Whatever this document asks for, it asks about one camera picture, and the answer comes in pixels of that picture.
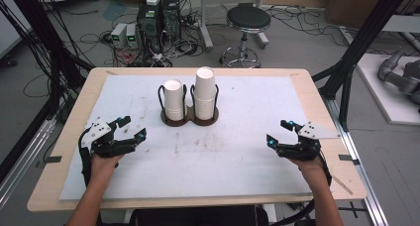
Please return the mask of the grey power supply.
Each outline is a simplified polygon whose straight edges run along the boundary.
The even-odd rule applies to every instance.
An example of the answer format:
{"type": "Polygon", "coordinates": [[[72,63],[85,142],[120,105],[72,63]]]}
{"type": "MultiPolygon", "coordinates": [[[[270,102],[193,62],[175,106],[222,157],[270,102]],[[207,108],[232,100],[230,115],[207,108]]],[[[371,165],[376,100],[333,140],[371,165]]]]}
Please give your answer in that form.
{"type": "Polygon", "coordinates": [[[123,49],[127,43],[127,25],[125,23],[118,24],[111,32],[111,38],[116,49],[123,49]]]}
{"type": "Polygon", "coordinates": [[[137,49],[139,47],[137,26],[135,24],[128,24],[126,30],[127,45],[130,49],[137,49]]]}

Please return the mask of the aluminium floor rail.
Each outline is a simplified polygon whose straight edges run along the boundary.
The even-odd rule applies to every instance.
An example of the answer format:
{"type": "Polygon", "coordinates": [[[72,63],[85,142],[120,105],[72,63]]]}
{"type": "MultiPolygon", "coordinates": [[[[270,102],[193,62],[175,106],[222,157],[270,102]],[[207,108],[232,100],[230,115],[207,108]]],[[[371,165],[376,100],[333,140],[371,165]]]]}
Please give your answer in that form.
{"type": "Polygon", "coordinates": [[[368,174],[364,168],[363,162],[358,153],[357,147],[351,137],[349,132],[345,131],[345,128],[339,122],[339,106],[335,100],[327,100],[324,98],[324,103],[327,110],[329,111],[332,120],[335,124],[336,129],[341,135],[341,139],[344,141],[344,146],[346,147],[349,155],[351,156],[352,163],[355,165],[356,170],[361,178],[361,181],[367,191],[367,196],[363,199],[365,209],[370,218],[370,221],[373,226],[388,226],[387,219],[384,215],[384,212],[380,206],[380,203],[375,195],[374,189],[368,178],[368,174]]]}
{"type": "Polygon", "coordinates": [[[35,161],[37,155],[52,134],[55,125],[56,119],[45,120],[30,138],[29,142],[24,145],[23,153],[18,157],[17,161],[12,165],[11,170],[0,183],[0,211],[7,204],[18,184],[35,161]]]}

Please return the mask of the white platform board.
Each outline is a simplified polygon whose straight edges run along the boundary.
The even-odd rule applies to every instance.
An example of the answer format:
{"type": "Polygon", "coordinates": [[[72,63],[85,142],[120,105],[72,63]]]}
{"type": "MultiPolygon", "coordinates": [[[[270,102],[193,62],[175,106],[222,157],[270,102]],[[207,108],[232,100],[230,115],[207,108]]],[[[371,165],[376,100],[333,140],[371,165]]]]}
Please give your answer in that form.
{"type": "Polygon", "coordinates": [[[396,86],[377,77],[379,66],[387,58],[386,55],[365,54],[358,63],[359,73],[389,123],[420,126],[420,105],[411,102],[396,86]]]}

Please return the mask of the grey desk leg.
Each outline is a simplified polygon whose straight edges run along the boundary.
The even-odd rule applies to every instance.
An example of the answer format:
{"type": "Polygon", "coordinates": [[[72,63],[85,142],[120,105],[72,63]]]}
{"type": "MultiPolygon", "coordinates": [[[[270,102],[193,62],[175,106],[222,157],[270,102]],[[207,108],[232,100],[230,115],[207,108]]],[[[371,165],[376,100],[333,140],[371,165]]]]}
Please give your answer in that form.
{"type": "MultiPolygon", "coordinates": [[[[263,0],[256,0],[256,6],[260,8],[263,5],[263,0]]],[[[262,48],[264,49],[268,44],[269,40],[264,33],[258,33],[259,41],[262,43],[262,48]]]]}
{"type": "Polygon", "coordinates": [[[207,0],[200,0],[200,20],[198,22],[198,25],[200,35],[205,46],[205,51],[210,52],[214,48],[214,45],[206,26],[206,5],[207,0]]]}

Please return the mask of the thin wooden stick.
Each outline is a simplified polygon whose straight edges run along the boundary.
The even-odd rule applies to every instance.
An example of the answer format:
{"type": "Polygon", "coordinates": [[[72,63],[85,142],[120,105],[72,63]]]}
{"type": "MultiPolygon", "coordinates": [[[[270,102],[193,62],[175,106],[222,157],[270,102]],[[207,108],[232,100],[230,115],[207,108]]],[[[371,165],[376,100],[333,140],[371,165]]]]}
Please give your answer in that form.
{"type": "Polygon", "coordinates": [[[335,175],[332,175],[332,180],[333,182],[335,182],[337,185],[339,185],[342,189],[344,189],[349,195],[353,195],[353,191],[350,190],[349,187],[347,187],[339,178],[337,178],[335,175]]]}

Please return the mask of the person's left hand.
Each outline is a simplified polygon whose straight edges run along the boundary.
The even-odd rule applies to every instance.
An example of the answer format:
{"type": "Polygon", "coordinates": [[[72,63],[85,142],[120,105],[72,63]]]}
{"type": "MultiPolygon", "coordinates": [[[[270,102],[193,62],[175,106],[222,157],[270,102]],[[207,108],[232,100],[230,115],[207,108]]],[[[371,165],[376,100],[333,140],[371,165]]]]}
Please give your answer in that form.
{"type": "Polygon", "coordinates": [[[123,155],[113,158],[101,158],[94,154],[91,162],[90,185],[106,188],[113,175],[116,164],[123,155]]]}

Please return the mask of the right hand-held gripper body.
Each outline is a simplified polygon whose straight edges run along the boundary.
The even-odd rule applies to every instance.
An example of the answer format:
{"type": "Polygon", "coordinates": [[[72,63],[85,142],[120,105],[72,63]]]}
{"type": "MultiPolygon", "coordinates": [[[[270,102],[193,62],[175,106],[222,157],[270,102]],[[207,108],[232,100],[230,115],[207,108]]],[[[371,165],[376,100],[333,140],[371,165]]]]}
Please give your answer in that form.
{"type": "Polygon", "coordinates": [[[302,129],[296,133],[296,144],[284,144],[284,151],[276,151],[281,158],[308,162],[314,160],[321,152],[321,139],[340,138],[337,132],[328,130],[313,122],[301,125],[302,129]]]}

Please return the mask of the brown cardboard box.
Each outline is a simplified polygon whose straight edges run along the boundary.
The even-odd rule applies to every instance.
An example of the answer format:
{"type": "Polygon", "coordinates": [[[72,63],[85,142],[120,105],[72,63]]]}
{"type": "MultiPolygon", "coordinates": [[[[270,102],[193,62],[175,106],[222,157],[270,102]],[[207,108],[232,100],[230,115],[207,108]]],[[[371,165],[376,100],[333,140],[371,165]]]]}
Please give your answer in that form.
{"type": "Polygon", "coordinates": [[[327,23],[360,28],[378,0],[329,0],[325,9],[327,23]]]}

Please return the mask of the person's black clothing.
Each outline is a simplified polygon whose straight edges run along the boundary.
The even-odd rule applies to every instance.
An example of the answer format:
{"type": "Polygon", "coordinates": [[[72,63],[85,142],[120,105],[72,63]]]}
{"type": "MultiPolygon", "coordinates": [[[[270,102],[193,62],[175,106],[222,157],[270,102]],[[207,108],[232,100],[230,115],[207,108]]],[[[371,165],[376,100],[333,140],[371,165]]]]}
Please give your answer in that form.
{"type": "Polygon", "coordinates": [[[269,226],[258,206],[136,209],[130,226],[269,226]]]}

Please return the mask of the black computer tower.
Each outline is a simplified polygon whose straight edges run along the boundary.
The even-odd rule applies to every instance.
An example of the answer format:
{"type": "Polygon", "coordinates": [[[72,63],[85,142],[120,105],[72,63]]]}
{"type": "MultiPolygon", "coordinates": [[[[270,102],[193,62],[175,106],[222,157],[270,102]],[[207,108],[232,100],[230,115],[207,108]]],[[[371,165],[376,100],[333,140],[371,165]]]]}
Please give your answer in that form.
{"type": "Polygon", "coordinates": [[[160,53],[162,50],[160,35],[163,27],[160,5],[142,3],[137,22],[144,50],[149,53],[160,53]]]}
{"type": "Polygon", "coordinates": [[[162,13],[166,36],[172,41],[180,39],[179,0],[162,0],[162,13]]]}

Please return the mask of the white foam mat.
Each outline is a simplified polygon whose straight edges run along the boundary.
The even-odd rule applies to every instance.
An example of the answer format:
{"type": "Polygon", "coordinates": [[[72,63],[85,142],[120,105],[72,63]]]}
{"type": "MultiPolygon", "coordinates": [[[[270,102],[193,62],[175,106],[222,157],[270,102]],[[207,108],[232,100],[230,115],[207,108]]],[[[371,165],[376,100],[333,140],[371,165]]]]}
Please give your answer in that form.
{"type": "Polygon", "coordinates": [[[169,127],[160,119],[158,88],[165,76],[106,78],[89,119],[130,117],[116,139],[141,129],[147,138],[125,155],[106,190],[108,199],[293,195],[310,189],[297,167],[266,144],[273,136],[294,144],[283,120],[307,118],[288,77],[219,76],[218,120],[206,127],[169,127]]]}

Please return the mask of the dark wire cup holder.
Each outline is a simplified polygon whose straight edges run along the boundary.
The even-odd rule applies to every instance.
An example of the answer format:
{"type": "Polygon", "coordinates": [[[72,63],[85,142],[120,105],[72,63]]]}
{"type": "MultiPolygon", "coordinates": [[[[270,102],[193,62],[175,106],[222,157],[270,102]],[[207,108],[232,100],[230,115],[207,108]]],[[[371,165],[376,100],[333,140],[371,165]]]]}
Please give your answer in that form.
{"type": "Polygon", "coordinates": [[[180,121],[171,121],[166,117],[166,114],[164,112],[164,106],[163,106],[163,104],[164,104],[163,85],[161,85],[157,89],[157,98],[158,98],[158,102],[159,102],[159,106],[160,106],[160,119],[161,119],[161,121],[165,125],[170,126],[170,127],[180,127],[180,126],[182,126],[182,125],[184,125],[188,122],[192,122],[192,123],[194,123],[198,126],[210,126],[210,125],[214,124],[219,118],[219,109],[217,107],[218,94],[219,94],[218,85],[216,85],[216,96],[215,96],[213,117],[209,120],[200,120],[195,115],[194,95],[193,95],[193,92],[195,90],[195,86],[192,85],[189,89],[191,99],[192,99],[192,105],[188,106],[186,104],[186,93],[187,93],[188,89],[187,89],[185,84],[182,84],[182,85],[183,85],[183,104],[184,104],[183,113],[184,113],[184,118],[180,121]]]}

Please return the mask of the light wooden table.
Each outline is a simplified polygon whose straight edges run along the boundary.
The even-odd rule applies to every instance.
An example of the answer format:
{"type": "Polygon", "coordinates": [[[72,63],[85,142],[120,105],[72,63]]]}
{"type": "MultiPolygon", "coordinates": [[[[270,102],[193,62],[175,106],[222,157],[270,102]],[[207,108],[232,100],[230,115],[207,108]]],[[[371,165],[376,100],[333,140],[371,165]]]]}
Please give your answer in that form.
{"type": "MultiPolygon", "coordinates": [[[[196,71],[192,67],[97,67],[91,70],[52,151],[54,156],[62,156],[61,161],[60,163],[46,164],[27,204],[29,210],[71,210],[76,206],[85,189],[77,142],[81,133],[93,123],[89,119],[90,114],[106,78],[112,75],[165,76],[167,80],[176,78],[183,84],[190,86],[195,81],[196,71]]],[[[215,79],[219,76],[288,77],[291,79],[298,95],[303,112],[308,120],[307,123],[313,122],[331,131],[335,129],[318,90],[309,72],[305,69],[218,68],[215,71],[215,79]]],[[[102,205],[108,209],[210,206],[306,201],[311,199],[311,197],[310,191],[306,195],[283,194],[194,198],[108,199],[104,196],[102,205]]]]}

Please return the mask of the short stack of white cups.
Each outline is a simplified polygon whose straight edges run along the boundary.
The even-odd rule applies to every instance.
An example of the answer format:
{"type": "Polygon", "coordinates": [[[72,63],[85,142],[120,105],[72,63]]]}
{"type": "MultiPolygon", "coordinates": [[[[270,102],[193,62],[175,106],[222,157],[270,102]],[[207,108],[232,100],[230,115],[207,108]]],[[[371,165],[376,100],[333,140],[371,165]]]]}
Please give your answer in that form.
{"type": "Polygon", "coordinates": [[[167,80],[163,85],[164,112],[171,121],[180,121],[183,113],[183,85],[177,79],[167,80]]]}

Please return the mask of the black round stool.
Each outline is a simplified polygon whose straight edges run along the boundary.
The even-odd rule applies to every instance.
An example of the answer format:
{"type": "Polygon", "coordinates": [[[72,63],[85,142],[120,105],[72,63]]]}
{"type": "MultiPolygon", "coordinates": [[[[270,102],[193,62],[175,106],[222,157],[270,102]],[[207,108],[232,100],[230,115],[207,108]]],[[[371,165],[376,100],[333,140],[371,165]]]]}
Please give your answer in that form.
{"type": "Polygon", "coordinates": [[[219,62],[227,67],[259,68],[261,61],[255,51],[247,47],[248,35],[259,35],[270,26],[269,14],[253,4],[239,4],[226,16],[227,25],[240,31],[242,37],[237,47],[227,48],[219,62]]]}

